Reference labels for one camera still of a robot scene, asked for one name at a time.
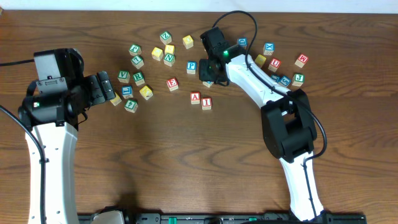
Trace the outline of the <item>blue 2 block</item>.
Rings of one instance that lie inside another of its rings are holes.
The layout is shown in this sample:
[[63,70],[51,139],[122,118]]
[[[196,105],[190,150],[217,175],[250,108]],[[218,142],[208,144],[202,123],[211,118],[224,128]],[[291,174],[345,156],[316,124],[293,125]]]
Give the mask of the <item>blue 2 block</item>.
[[202,82],[202,84],[210,88],[213,85],[213,82]]

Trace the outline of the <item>red A block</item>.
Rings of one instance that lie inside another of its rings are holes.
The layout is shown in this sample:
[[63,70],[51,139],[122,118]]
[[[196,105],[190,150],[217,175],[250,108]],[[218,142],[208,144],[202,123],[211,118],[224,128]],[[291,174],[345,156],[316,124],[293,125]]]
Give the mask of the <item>red A block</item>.
[[200,104],[200,102],[201,102],[200,92],[191,92],[190,93],[190,102],[192,105]]

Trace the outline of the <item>red I block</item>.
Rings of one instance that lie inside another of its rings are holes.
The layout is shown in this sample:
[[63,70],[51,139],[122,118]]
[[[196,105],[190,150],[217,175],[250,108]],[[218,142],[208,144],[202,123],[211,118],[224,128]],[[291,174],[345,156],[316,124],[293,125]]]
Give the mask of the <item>red I block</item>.
[[212,99],[210,97],[201,99],[202,110],[210,110],[212,108]]

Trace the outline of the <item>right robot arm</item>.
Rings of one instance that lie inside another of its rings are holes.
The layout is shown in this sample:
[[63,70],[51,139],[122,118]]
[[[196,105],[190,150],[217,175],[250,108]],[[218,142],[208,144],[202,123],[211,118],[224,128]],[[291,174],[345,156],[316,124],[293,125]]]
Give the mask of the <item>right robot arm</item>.
[[280,161],[287,179],[290,210],[300,221],[313,221],[323,205],[313,174],[314,141],[323,131],[302,90],[290,91],[264,73],[244,48],[229,44],[206,46],[200,80],[241,87],[261,110],[264,142]]

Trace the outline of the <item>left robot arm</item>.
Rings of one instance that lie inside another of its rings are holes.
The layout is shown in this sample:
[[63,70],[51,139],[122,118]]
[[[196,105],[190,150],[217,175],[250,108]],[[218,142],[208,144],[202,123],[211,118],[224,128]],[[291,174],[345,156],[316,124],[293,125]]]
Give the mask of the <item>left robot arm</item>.
[[74,159],[79,115],[115,97],[105,71],[34,80],[19,108],[30,155],[29,223],[79,223]]

